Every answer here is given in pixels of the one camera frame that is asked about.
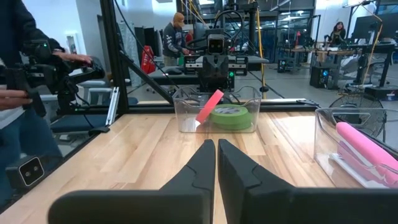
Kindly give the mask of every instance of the black sleeve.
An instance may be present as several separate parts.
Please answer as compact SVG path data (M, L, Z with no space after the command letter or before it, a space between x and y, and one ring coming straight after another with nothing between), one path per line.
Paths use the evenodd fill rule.
M26 9L22 0L13 0L14 2L14 27L16 28L17 41L19 50L22 51L22 46L27 40L48 40L51 50L60 49L65 51L60 44L49 37L47 37L40 29L36 27L36 21L32 14Z
M346 30L345 30L345 29L343 29L343 30L340 32L340 37L341 37L343 40L346 38Z
M175 31L172 27L167 26L163 35L165 47L176 54L182 52L181 46L175 43Z

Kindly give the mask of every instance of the pink foam roller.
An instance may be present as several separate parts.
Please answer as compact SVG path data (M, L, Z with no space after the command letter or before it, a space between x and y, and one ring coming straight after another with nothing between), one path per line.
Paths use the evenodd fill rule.
M385 176L388 186L398 187L398 174L394 172L394 170L398 170L398 161L346 122L337 123L336 131L351 147L360 153L359 156L368 161L368 164L364 163L364 165L375 166L376 170Z
M216 108L217 103L222 99L223 96L224 93L222 91L215 91L205 104L205 107L200 110L196 120L199 121L199 123L203 124L206 121L207 117L209 117L210 113L214 110L214 108Z

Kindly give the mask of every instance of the robotic workstation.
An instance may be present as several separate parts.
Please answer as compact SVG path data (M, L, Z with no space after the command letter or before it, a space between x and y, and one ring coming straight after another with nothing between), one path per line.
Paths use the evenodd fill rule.
M258 126L253 133L180 133L172 97L118 50L113 1L101 0L101 8L114 83L120 92L118 119L108 126L107 133L93 133L89 141L76 149L74 156L65 158L58 169L29 189L0 215L0 223L46 223L51 204L74 190L159 189L187 163L205 139L213 139L214 142L220 138L229 140L260 165L293 185L335 186L312 159L316 104L306 99L262 100ZM210 32L213 33L205 37L210 45L206 47L202 63L194 61L195 70L201 69L197 75L204 90L228 92L232 89L229 71L232 69L244 75L250 62L247 57L241 57L230 63L225 53L228 37L221 29ZM133 69L165 101L129 106L124 82L126 67ZM77 108L73 113L107 113L107 110ZM347 187L357 187L351 180L344 182ZM226 223L221 195L217 190L214 208L214 223Z

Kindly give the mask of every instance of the person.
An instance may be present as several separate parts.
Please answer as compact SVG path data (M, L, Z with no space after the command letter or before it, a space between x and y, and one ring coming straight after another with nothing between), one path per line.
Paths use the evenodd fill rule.
M331 38L330 44L332 46L339 46L341 44L341 39L344 40L345 37L346 37L346 30L344 29L344 24L343 22L338 22L330 34Z
M176 12L172 22L169 22L163 31L163 56L165 66L177 66L177 59L180 54L189 54L185 47L185 40L182 36L184 26L184 15Z
M47 37L36 28L35 19L26 9L22 0L0 1L0 58L2 67L13 67L21 63L20 52L27 40L48 40L54 55L69 61L91 63L87 55L65 53L60 44ZM52 132L44 119L39 117L32 108L26 110L22 106L29 105L32 100L27 93L20 90L0 89L0 206L11 199L14 190L6 177L6 167L17 162L24 153L28 156L46 156L46 171L53 169L62 158Z

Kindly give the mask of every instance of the white wall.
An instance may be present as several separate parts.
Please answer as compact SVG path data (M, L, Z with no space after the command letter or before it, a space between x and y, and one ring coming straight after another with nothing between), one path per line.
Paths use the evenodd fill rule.
M173 0L173 2L159 3L156 0L152 0L155 30L164 29L164 27L173 20L173 16L177 12L175 1L176 0Z
M78 47L86 53L76 0L23 0L26 8L36 20L37 27L47 36L68 48L68 32L76 32Z
M337 22L343 22L347 28L350 8L343 8L343 0L317 0L314 15L321 15L318 41L323 42L330 35ZM318 18L314 19L312 38L317 36Z
M367 6L365 6L365 8L368 9L369 11L371 11L372 13L374 13L376 11L376 5L373 2L371 4L368 4ZM359 6L358 9L353 13L353 16L351 19L351 26L349 28L349 37L351 37L351 34L354 32L356 18L372 15L366 9L364 9L362 6Z
M334 26L336 25L337 22L343 22L345 28L348 28L348 22L349 22L349 12L351 10L350 7L343 8L343 2L344 0L317 0L316 6L315 6L315 15L321 15L321 21L320 21L320 28L319 28L319 36L318 36L318 41L323 42L324 41L324 36L325 35L330 35L332 32ZM358 0L349 0L348 4L353 4L357 3ZM367 9L369 9L371 12L374 12L376 10L376 5L372 2L371 4L365 6ZM354 31L355 27L355 22L357 17L362 17L362 16L370 16L371 14L368 13L367 10L365 10L362 6L359 6L356 12L353 14L352 19L351 19L351 25L349 29L349 37L351 37L351 33ZM313 23L312 27L312 38L315 39L316 34L317 34L317 21L318 19L315 19L315 22Z
M81 29L83 32L86 53L97 57L105 65L103 47L101 43L98 15L101 13L99 0L75 0Z
M134 26L154 27L152 0L128 0L127 13L130 15Z

